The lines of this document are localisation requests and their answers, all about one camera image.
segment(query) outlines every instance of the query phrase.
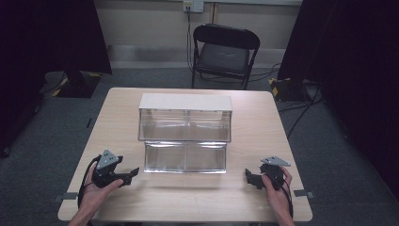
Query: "wall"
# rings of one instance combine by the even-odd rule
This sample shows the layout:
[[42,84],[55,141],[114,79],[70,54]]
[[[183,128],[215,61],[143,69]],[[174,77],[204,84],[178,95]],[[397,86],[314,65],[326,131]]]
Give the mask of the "wall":
[[[191,13],[191,32],[214,21],[243,27],[261,40],[257,62],[280,62],[299,12],[298,0],[252,0],[286,5],[204,3],[203,13]],[[185,52],[188,18],[182,1],[95,1],[107,45],[134,45]]]

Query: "carpeted floor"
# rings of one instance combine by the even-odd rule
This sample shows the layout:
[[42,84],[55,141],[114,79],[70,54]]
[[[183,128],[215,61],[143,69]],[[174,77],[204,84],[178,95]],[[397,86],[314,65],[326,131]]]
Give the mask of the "carpeted floor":
[[[56,85],[61,76],[48,73],[43,90]],[[248,89],[270,91],[264,77],[253,76],[251,80],[261,80],[250,82]],[[60,203],[53,199],[66,192],[109,89],[189,89],[190,85],[188,69],[116,69],[113,75],[104,75],[91,99],[45,93],[40,112],[11,145],[10,157],[0,159],[0,225],[67,224],[57,219]],[[240,88],[231,80],[196,81],[196,89]],[[310,86],[310,94],[316,89]],[[304,187],[315,194],[310,199],[313,220],[298,225],[398,225],[397,200],[346,139],[339,119],[322,98],[317,95],[316,100],[322,101],[306,111],[289,137]],[[277,102],[287,134],[306,108],[285,109],[302,105]]]

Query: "light wood tabletop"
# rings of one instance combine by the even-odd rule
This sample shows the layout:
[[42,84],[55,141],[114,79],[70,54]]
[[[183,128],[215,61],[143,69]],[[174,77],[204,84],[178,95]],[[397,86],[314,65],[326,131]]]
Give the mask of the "light wood tabletop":
[[[143,93],[189,93],[231,96],[231,143],[226,151],[226,173],[144,172],[144,142],[137,139],[138,106]],[[273,96],[266,91],[212,89],[109,90],[68,192],[77,192],[89,162],[104,149],[123,155],[115,172],[140,167],[130,186],[110,194],[93,219],[137,222],[270,222],[275,221],[265,189],[247,184],[245,169],[259,174],[261,158],[276,155],[291,163],[294,221],[312,218]],[[64,200],[58,212],[71,220],[76,200]]]

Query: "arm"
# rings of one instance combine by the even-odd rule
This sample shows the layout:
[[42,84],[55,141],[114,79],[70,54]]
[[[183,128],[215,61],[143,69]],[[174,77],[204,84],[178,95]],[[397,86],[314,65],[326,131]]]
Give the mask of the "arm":
[[[289,190],[288,186],[291,184],[293,177],[285,167],[281,167],[284,175],[286,184],[283,185],[285,190]],[[280,226],[292,226],[295,225],[293,219],[290,216],[289,204],[284,192],[275,190],[272,186],[272,182],[266,175],[262,175],[262,180],[266,186],[267,199],[273,209],[273,214],[279,222]]]
[[97,164],[94,164],[88,172],[88,178],[86,179],[85,192],[80,204],[79,210],[73,216],[69,226],[86,226],[91,218],[94,217],[101,204],[105,201],[106,197],[120,185],[123,184],[121,179],[118,179],[106,187],[98,188],[91,182],[94,168]]

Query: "transparent drawer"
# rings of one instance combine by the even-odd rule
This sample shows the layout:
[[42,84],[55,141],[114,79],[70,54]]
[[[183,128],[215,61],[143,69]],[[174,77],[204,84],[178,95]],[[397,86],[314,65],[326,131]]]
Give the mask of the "transparent drawer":
[[231,98],[144,93],[139,140],[231,141]]
[[226,172],[225,142],[145,142],[145,172]]

